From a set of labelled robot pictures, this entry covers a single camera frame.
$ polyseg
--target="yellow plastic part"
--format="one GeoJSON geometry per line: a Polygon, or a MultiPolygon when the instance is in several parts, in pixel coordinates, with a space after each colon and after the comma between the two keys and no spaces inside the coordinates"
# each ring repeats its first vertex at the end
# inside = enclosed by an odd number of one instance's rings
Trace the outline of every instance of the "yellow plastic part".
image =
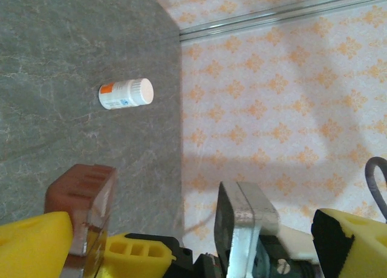
{"type": "Polygon", "coordinates": [[[109,237],[102,265],[103,278],[162,278],[176,257],[159,241],[109,237]]]}
{"type": "Polygon", "coordinates": [[[355,237],[339,277],[387,277],[387,224],[339,210],[321,211],[340,223],[346,237],[355,237]]]}
{"type": "Polygon", "coordinates": [[[66,212],[0,227],[1,278],[58,278],[73,240],[66,212]]]}

